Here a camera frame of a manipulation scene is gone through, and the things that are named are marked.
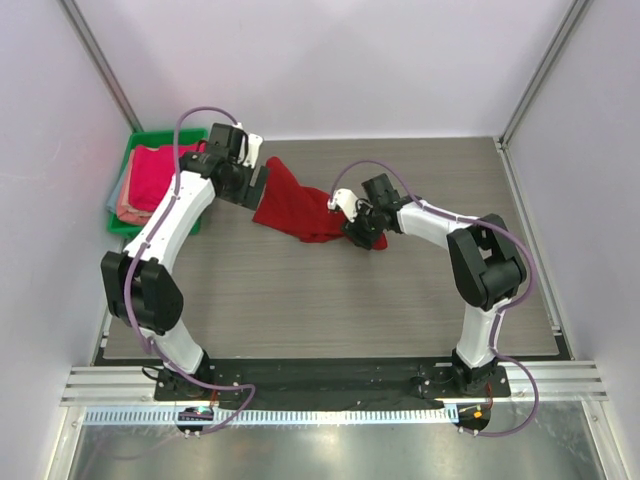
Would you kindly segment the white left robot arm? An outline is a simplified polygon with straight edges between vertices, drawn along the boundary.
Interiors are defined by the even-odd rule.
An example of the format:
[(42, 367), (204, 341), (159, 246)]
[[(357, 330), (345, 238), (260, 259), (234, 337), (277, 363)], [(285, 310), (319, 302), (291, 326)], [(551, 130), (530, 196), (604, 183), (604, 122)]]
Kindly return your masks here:
[(211, 390), (210, 359), (183, 319), (184, 296), (173, 267), (201, 214), (216, 200), (256, 210), (268, 170), (259, 165), (263, 138), (241, 124), (212, 125), (206, 139), (156, 147), (171, 174), (159, 205), (121, 252), (107, 252), (101, 274), (109, 312), (129, 325), (143, 349), (163, 362), (156, 377), (162, 394), (198, 400)]

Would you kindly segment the dark red t-shirt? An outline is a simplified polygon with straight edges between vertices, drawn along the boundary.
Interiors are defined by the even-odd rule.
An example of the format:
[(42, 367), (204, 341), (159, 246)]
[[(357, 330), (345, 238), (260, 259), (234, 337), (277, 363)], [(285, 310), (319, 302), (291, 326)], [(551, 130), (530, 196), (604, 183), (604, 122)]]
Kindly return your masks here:
[(301, 185), (278, 158), (266, 161), (269, 175), (262, 200), (252, 221), (292, 236), (303, 243), (326, 243), (341, 238), (365, 249), (384, 250), (388, 243), (382, 232), (348, 231), (355, 227), (342, 212), (328, 209), (329, 194)]

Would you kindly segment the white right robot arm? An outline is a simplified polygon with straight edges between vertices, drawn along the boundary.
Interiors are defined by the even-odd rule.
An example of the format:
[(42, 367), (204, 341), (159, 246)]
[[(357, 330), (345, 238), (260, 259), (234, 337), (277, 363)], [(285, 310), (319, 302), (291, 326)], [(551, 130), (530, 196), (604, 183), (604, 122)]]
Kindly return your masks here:
[(497, 371), (505, 311), (527, 281), (517, 238), (498, 215), (466, 217), (413, 194), (402, 197), (385, 174), (362, 187), (364, 198), (349, 189), (335, 190), (328, 208), (344, 215), (343, 233), (361, 248), (371, 250), (385, 232), (393, 231), (446, 250), (465, 304), (461, 337), (451, 355), (451, 383), (462, 395), (485, 392)]

